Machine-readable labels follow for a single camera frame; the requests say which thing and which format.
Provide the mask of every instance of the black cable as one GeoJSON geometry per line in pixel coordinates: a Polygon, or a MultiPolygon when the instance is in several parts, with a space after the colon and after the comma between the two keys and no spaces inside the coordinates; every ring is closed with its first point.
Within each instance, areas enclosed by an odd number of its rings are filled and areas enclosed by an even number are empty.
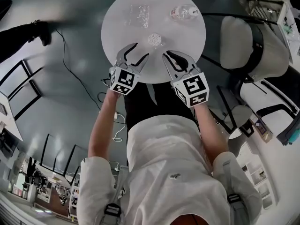
{"type": "Polygon", "coordinates": [[[104,101],[101,101],[100,98],[99,98],[99,95],[100,95],[100,94],[106,94],[106,92],[100,92],[100,93],[97,94],[97,99],[98,99],[98,101],[99,101],[100,103],[103,103],[104,101]]]}
{"type": "Polygon", "coordinates": [[[108,88],[110,87],[110,83],[111,83],[110,78],[101,79],[101,81],[105,84],[106,87],[108,87],[108,88]]]}
{"type": "Polygon", "coordinates": [[[65,65],[66,69],[81,83],[81,85],[84,87],[86,93],[89,95],[89,97],[94,101],[94,103],[97,105],[97,107],[99,108],[99,110],[101,110],[101,108],[99,107],[98,103],[92,98],[92,96],[90,95],[90,93],[88,92],[88,90],[86,89],[85,85],[83,84],[83,82],[80,80],[79,77],[76,76],[76,74],[74,74],[65,64],[65,51],[66,51],[66,41],[64,36],[58,32],[58,34],[62,37],[62,40],[64,42],[64,58],[63,58],[63,64],[65,65]]]}
{"type": "MultiPolygon", "coordinates": [[[[64,36],[60,33],[60,32],[58,32],[58,30],[57,29],[55,29],[56,31],[57,31],[57,33],[62,37],[62,40],[63,40],[63,42],[64,42],[64,57],[63,57],[63,64],[64,64],[64,66],[66,67],[66,69],[76,78],[76,79],[78,79],[78,81],[80,81],[80,83],[82,84],[82,86],[84,87],[84,89],[85,89],[85,91],[87,92],[87,94],[89,95],[89,97],[95,102],[95,104],[97,105],[97,107],[99,108],[99,110],[101,110],[101,108],[99,107],[99,105],[98,105],[98,103],[92,98],[92,96],[90,95],[90,93],[88,92],[88,90],[86,89],[86,87],[85,87],[85,85],[83,84],[83,82],[80,80],[80,78],[79,77],[77,77],[76,76],[76,74],[74,74],[67,66],[66,66],[66,64],[65,64],[65,51],[66,51],[66,40],[65,40],[65,38],[64,38],[64,36]]],[[[100,99],[99,99],[99,94],[101,94],[101,93],[104,93],[104,94],[106,94],[105,92],[100,92],[100,93],[98,93],[97,94],[97,99],[98,99],[98,101],[100,102],[100,103],[102,103],[103,101],[101,101],[100,99]]],[[[117,121],[114,121],[115,123],[119,123],[119,124],[126,124],[125,122],[117,122],[117,121]]]]}

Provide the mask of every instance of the round white table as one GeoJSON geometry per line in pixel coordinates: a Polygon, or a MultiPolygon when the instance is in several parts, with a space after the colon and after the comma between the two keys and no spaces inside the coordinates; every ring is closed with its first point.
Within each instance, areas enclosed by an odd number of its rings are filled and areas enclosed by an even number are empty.
{"type": "Polygon", "coordinates": [[[205,24],[201,14],[190,21],[175,22],[169,13],[183,4],[194,3],[192,0],[116,0],[108,9],[101,30],[102,46],[110,63],[115,64],[120,49],[138,43],[127,55],[128,63],[136,63],[143,55],[150,54],[139,82],[165,83],[171,80],[162,60],[167,50],[186,53],[197,62],[205,45],[205,24]],[[128,25],[131,5],[149,6],[147,28],[128,25]],[[162,46],[154,48],[148,43],[148,36],[152,33],[162,37],[162,46]]]}

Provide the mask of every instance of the white chair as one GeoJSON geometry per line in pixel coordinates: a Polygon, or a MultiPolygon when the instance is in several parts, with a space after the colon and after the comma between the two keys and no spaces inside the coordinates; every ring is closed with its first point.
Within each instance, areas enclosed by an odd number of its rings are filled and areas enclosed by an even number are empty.
{"type": "Polygon", "coordinates": [[[282,76],[289,66],[289,52],[267,23],[275,22],[248,16],[226,14],[220,36],[220,63],[203,58],[239,76],[243,82],[282,76]]]}
{"type": "Polygon", "coordinates": [[[243,84],[239,93],[283,145],[294,142],[299,133],[300,112],[289,97],[266,80],[243,84]]]}

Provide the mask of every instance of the backpack strap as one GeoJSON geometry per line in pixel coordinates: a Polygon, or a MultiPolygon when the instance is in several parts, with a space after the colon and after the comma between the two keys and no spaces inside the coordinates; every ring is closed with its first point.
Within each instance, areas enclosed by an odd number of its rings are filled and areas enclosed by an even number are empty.
{"type": "Polygon", "coordinates": [[[227,200],[231,207],[230,220],[231,225],[249,225],[249,215],[247,208],[240,195],[234,192],[232,188],[232,177],[230,171],[230,160],[223,163],[223,170],[227,183],[227,200]]]}
{"type": "Polygon", "coordinates": [[[124,183],[127,179],[128,174],[129,174],[129,168],[127,166],[121,166],[118,175],[117,188],[114,193],[114,196],[111,202],[106,206],[104,210],[104,216],[96,217],[94,223],[95,225],[118,225],[118,223],[120,222],[120,216],[122,210],[118,198],[119,198],[120,191],[124,187],[124,183]]]}

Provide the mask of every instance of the person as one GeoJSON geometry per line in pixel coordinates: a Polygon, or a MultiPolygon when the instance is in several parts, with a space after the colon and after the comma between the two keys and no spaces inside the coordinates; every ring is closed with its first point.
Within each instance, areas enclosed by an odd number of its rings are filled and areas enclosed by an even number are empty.
{"type": "MultiPolygon", "coordinates": [[[[229,225],[231,209],[223,183],[223,165],[230,165],[231,183],[245,203],[250,221],[262,201],[228,151],[206,104],[195,106],[195,118],[169,82],[138,83],[125,96],[129,175],[120,198],[120,224],[229,225]]],[[[114,113],[119,94],[108,90],[90,135],[88,158],[81,163],[77,217],[93,225],[103,217],[114,196],[114,177],[108,163],[114,113]]]]}
{"type": "Polygon", "coordinates": [[[37,37],[41,39],[43,46],[47,46],[51,43],[51,33],[48,22],[36,20],[30,24],[1,31],[0,63],[19,51],[25,43],[30,43],[37,37]]]}
{"type": "Polygon", "coordinates": [[[24,189],[28,189],[31,182],[32,182],[32,179],[33,179],[33,174],[36,170],[36,164],[37,164],[37,161],[34,160],[33,164],[32,164],[32,157],[29,157],[29,162],[28,162],[28,166],[27,166],[27,172],[24,173],[24,172],[19,172],[19,173],[22,173],[24,176],[25,176],[25,181],[23,183],[23,187],[24,189]]]}

